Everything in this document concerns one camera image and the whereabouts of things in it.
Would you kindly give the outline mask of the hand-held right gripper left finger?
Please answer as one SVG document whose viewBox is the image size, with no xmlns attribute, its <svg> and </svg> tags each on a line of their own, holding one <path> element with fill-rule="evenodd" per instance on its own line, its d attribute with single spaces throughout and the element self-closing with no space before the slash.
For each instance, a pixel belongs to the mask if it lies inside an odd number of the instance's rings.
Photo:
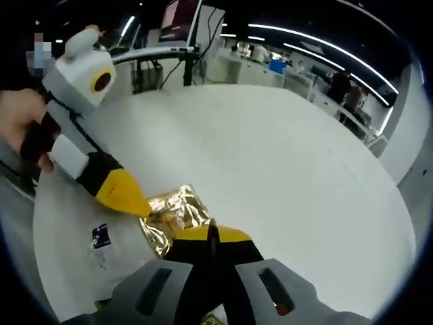
<svg viewBox="0 0 433 325">
<path fill-rule="evenodd" d="M 193 265 L 154 259 L 126 277 L 110 301 L 111 324 L 174 324 Z"/>
</svg>

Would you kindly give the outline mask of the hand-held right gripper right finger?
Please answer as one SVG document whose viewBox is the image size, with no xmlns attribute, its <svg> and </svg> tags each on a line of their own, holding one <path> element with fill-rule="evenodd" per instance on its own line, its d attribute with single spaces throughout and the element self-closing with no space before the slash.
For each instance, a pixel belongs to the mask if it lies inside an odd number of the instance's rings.
<svg viewBox="0 0 433 325">
<path fill-rule="evenodd" d="M 319 300 L 309 281 L 276 259 L 264 259 L 249 235 L 221 225 L 216 229 L 230 324 L 340 323 L 340 313 Z"/>
</svg>

